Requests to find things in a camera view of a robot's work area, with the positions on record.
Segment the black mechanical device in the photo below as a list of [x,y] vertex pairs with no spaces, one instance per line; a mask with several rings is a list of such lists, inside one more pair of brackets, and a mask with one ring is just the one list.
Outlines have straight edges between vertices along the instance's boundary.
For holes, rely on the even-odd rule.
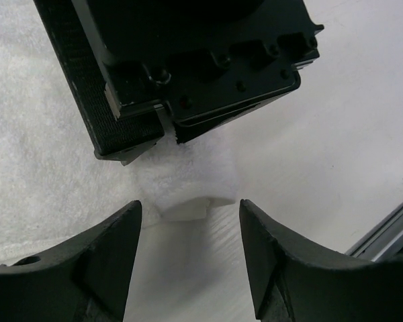
[[34,0],[95,148],[129,163],[300,85],[319,57],[303,0]]

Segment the towel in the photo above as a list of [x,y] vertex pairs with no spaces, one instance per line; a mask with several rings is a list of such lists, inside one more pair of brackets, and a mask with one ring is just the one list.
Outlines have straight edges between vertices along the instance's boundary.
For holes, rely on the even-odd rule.
[[0,263],[52,247],[134,199],[143,227],[234,203],[221,128],[182,145],[166,132],[128,166],[96,160],[33,1],[0,0]]

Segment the fabric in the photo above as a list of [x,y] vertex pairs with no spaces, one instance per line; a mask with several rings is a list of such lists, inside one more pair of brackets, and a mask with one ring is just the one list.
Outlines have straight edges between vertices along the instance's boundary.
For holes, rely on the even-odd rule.
[[233,203],[221,129],[178,146],[172,129],[128,166],[96,160],[30,0],[0,1],[0,263],[84,231],[134,199],[143,227]]

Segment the cloth fold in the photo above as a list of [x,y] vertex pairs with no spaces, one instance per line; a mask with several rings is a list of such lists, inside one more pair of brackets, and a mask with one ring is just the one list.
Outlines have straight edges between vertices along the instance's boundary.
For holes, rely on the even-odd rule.
[[130,165],[96,160],[31,0],[0,1],[0,263],[40,252],[131,200],[142,226],[200,219],[235,200],[221,129],[177,145],[172,129]]

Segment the table surface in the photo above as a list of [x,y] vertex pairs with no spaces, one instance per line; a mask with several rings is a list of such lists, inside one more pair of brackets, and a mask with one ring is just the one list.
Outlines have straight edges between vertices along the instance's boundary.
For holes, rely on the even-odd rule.
[[[403,201],[403,0],[306,0],[321,57],[226,125],[239,197],[346,252]],[[127,321],[255,321],[238,206],[140,236]]]

